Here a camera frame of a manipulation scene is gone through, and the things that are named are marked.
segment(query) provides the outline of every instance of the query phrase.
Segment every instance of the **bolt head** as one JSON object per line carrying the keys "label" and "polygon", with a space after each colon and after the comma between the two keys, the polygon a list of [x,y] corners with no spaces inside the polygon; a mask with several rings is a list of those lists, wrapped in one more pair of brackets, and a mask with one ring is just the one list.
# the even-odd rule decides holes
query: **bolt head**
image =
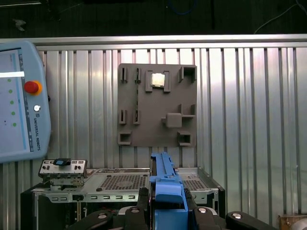
{"label": "bolt head", "polygon": [[242,218],[242,216],[240,214],[238,214],[238,213],[233,213],[232,216],[234,218],[236,218],[236,219],[241,219]]}
{"label": "bolt head", "polygon": [[133,213],[138,213],[138,212],[139,212],[139,209],[136,208],[136,207],[134,207],[134,208],[131,210],[131,212],[133,212]]}
{"label": "bolt head", "polygon": [[99,219],[104,219],[106,218],[106,214],[104,213],[100,213],[99,216],[98,216]]}
{"label": "bolt head", "polygon": [[200,208],[198,209],[198,211],[201,212],[201,213],[206,213],[206,212],[207,212],[207,209],[200,207]]}

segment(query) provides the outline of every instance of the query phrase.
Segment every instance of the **corrugated metal wall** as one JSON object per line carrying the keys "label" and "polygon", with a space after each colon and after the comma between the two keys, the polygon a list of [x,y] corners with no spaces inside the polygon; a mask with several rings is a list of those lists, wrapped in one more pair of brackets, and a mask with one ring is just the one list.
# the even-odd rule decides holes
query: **corrugated metal wall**
{"label": "corrugated metal wall", "polygon": [[[117,146],[117,67],[195,64],[198,146],[167,149],[176,166],[204,167],[227,190],[228,211],[274,226],[278,215],[307,212],[307,44],[52,41],[38,46],[51,97],[48,158],[87,159],[94,168],[148,167],[151,152],[166,148]],[[0,229],[18,228],[19,194],[40,181],[40,162],[0,165]]]}

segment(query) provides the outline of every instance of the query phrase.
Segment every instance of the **black cable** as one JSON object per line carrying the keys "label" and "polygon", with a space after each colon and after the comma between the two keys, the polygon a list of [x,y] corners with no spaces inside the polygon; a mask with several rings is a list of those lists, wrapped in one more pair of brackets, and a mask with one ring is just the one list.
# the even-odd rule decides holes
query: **black cable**
{"label": "black cable", "polygon": [[188,14],[188,13],[191,13],[192,10],[196,7],[196,5],[197,5],[197,0],[194,0],[193,6],[192,6],[188,11],[183,12],[183,13],[180,13],[180,12],[178,12],[178,11],[174,8],[174,6],[173,6],[171,0],[167,0],[167,6],[168,6],[175,14],[178,14],[178,15],[186,15],[186,14]]}

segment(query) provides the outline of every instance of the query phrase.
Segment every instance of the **rectangular slot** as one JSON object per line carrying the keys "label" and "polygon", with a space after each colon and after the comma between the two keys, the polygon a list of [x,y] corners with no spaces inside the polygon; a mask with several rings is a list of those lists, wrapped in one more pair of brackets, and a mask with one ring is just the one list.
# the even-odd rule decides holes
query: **rectangular slot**
{"label": "rectangular slot", "polygon": [[178,144],[179,146],[191,146],[192,135],[189,132],[179,131],[178,132]]}
{"label": "rectangular slot", "polygon": [[141,69],[136,68],[135,83],[140,84],[140,82],[141,82]]}
{"label": "rectangular slot", "polygon": [[127,124],[127,114],[128,114],[128,111],[127,110],[120,110],[120,113],[119,113],[119,124],[120,125],[125,125]]}
{"label": "rectangular slot", "polygon": [[134,110],[134,114],[133,114],[133,124],[135,125],[139,125],[140,124],[140,111],[139,110]]}
{"label": "rectangular slot", "polygon": [[171,77],[169,71],[164,71],[163,74],[165,75],[164,92],[171,92]]}
{"label": "rectangular slot", "polygon": [[152,92],[153,88],[151,86],[152,83],[152,71],[146,71],[146,77],[145,77],[145,91],[146,92]]}
{"label": "rectangular slot", "polygon": [[193,83],[196,80],[196,67],[181,67],[178,81],[182,82],[184,78],[190,78],[191,83]]}
{"label": "rectangular slot", "polygon": [[127,83],[127,68],[123,67],[120,73],[120,80],[122,83]]}
{"label": "rectangular slot", "polygon": [[118,134],[119,145],[131,145],[131,131],[120,132]]}

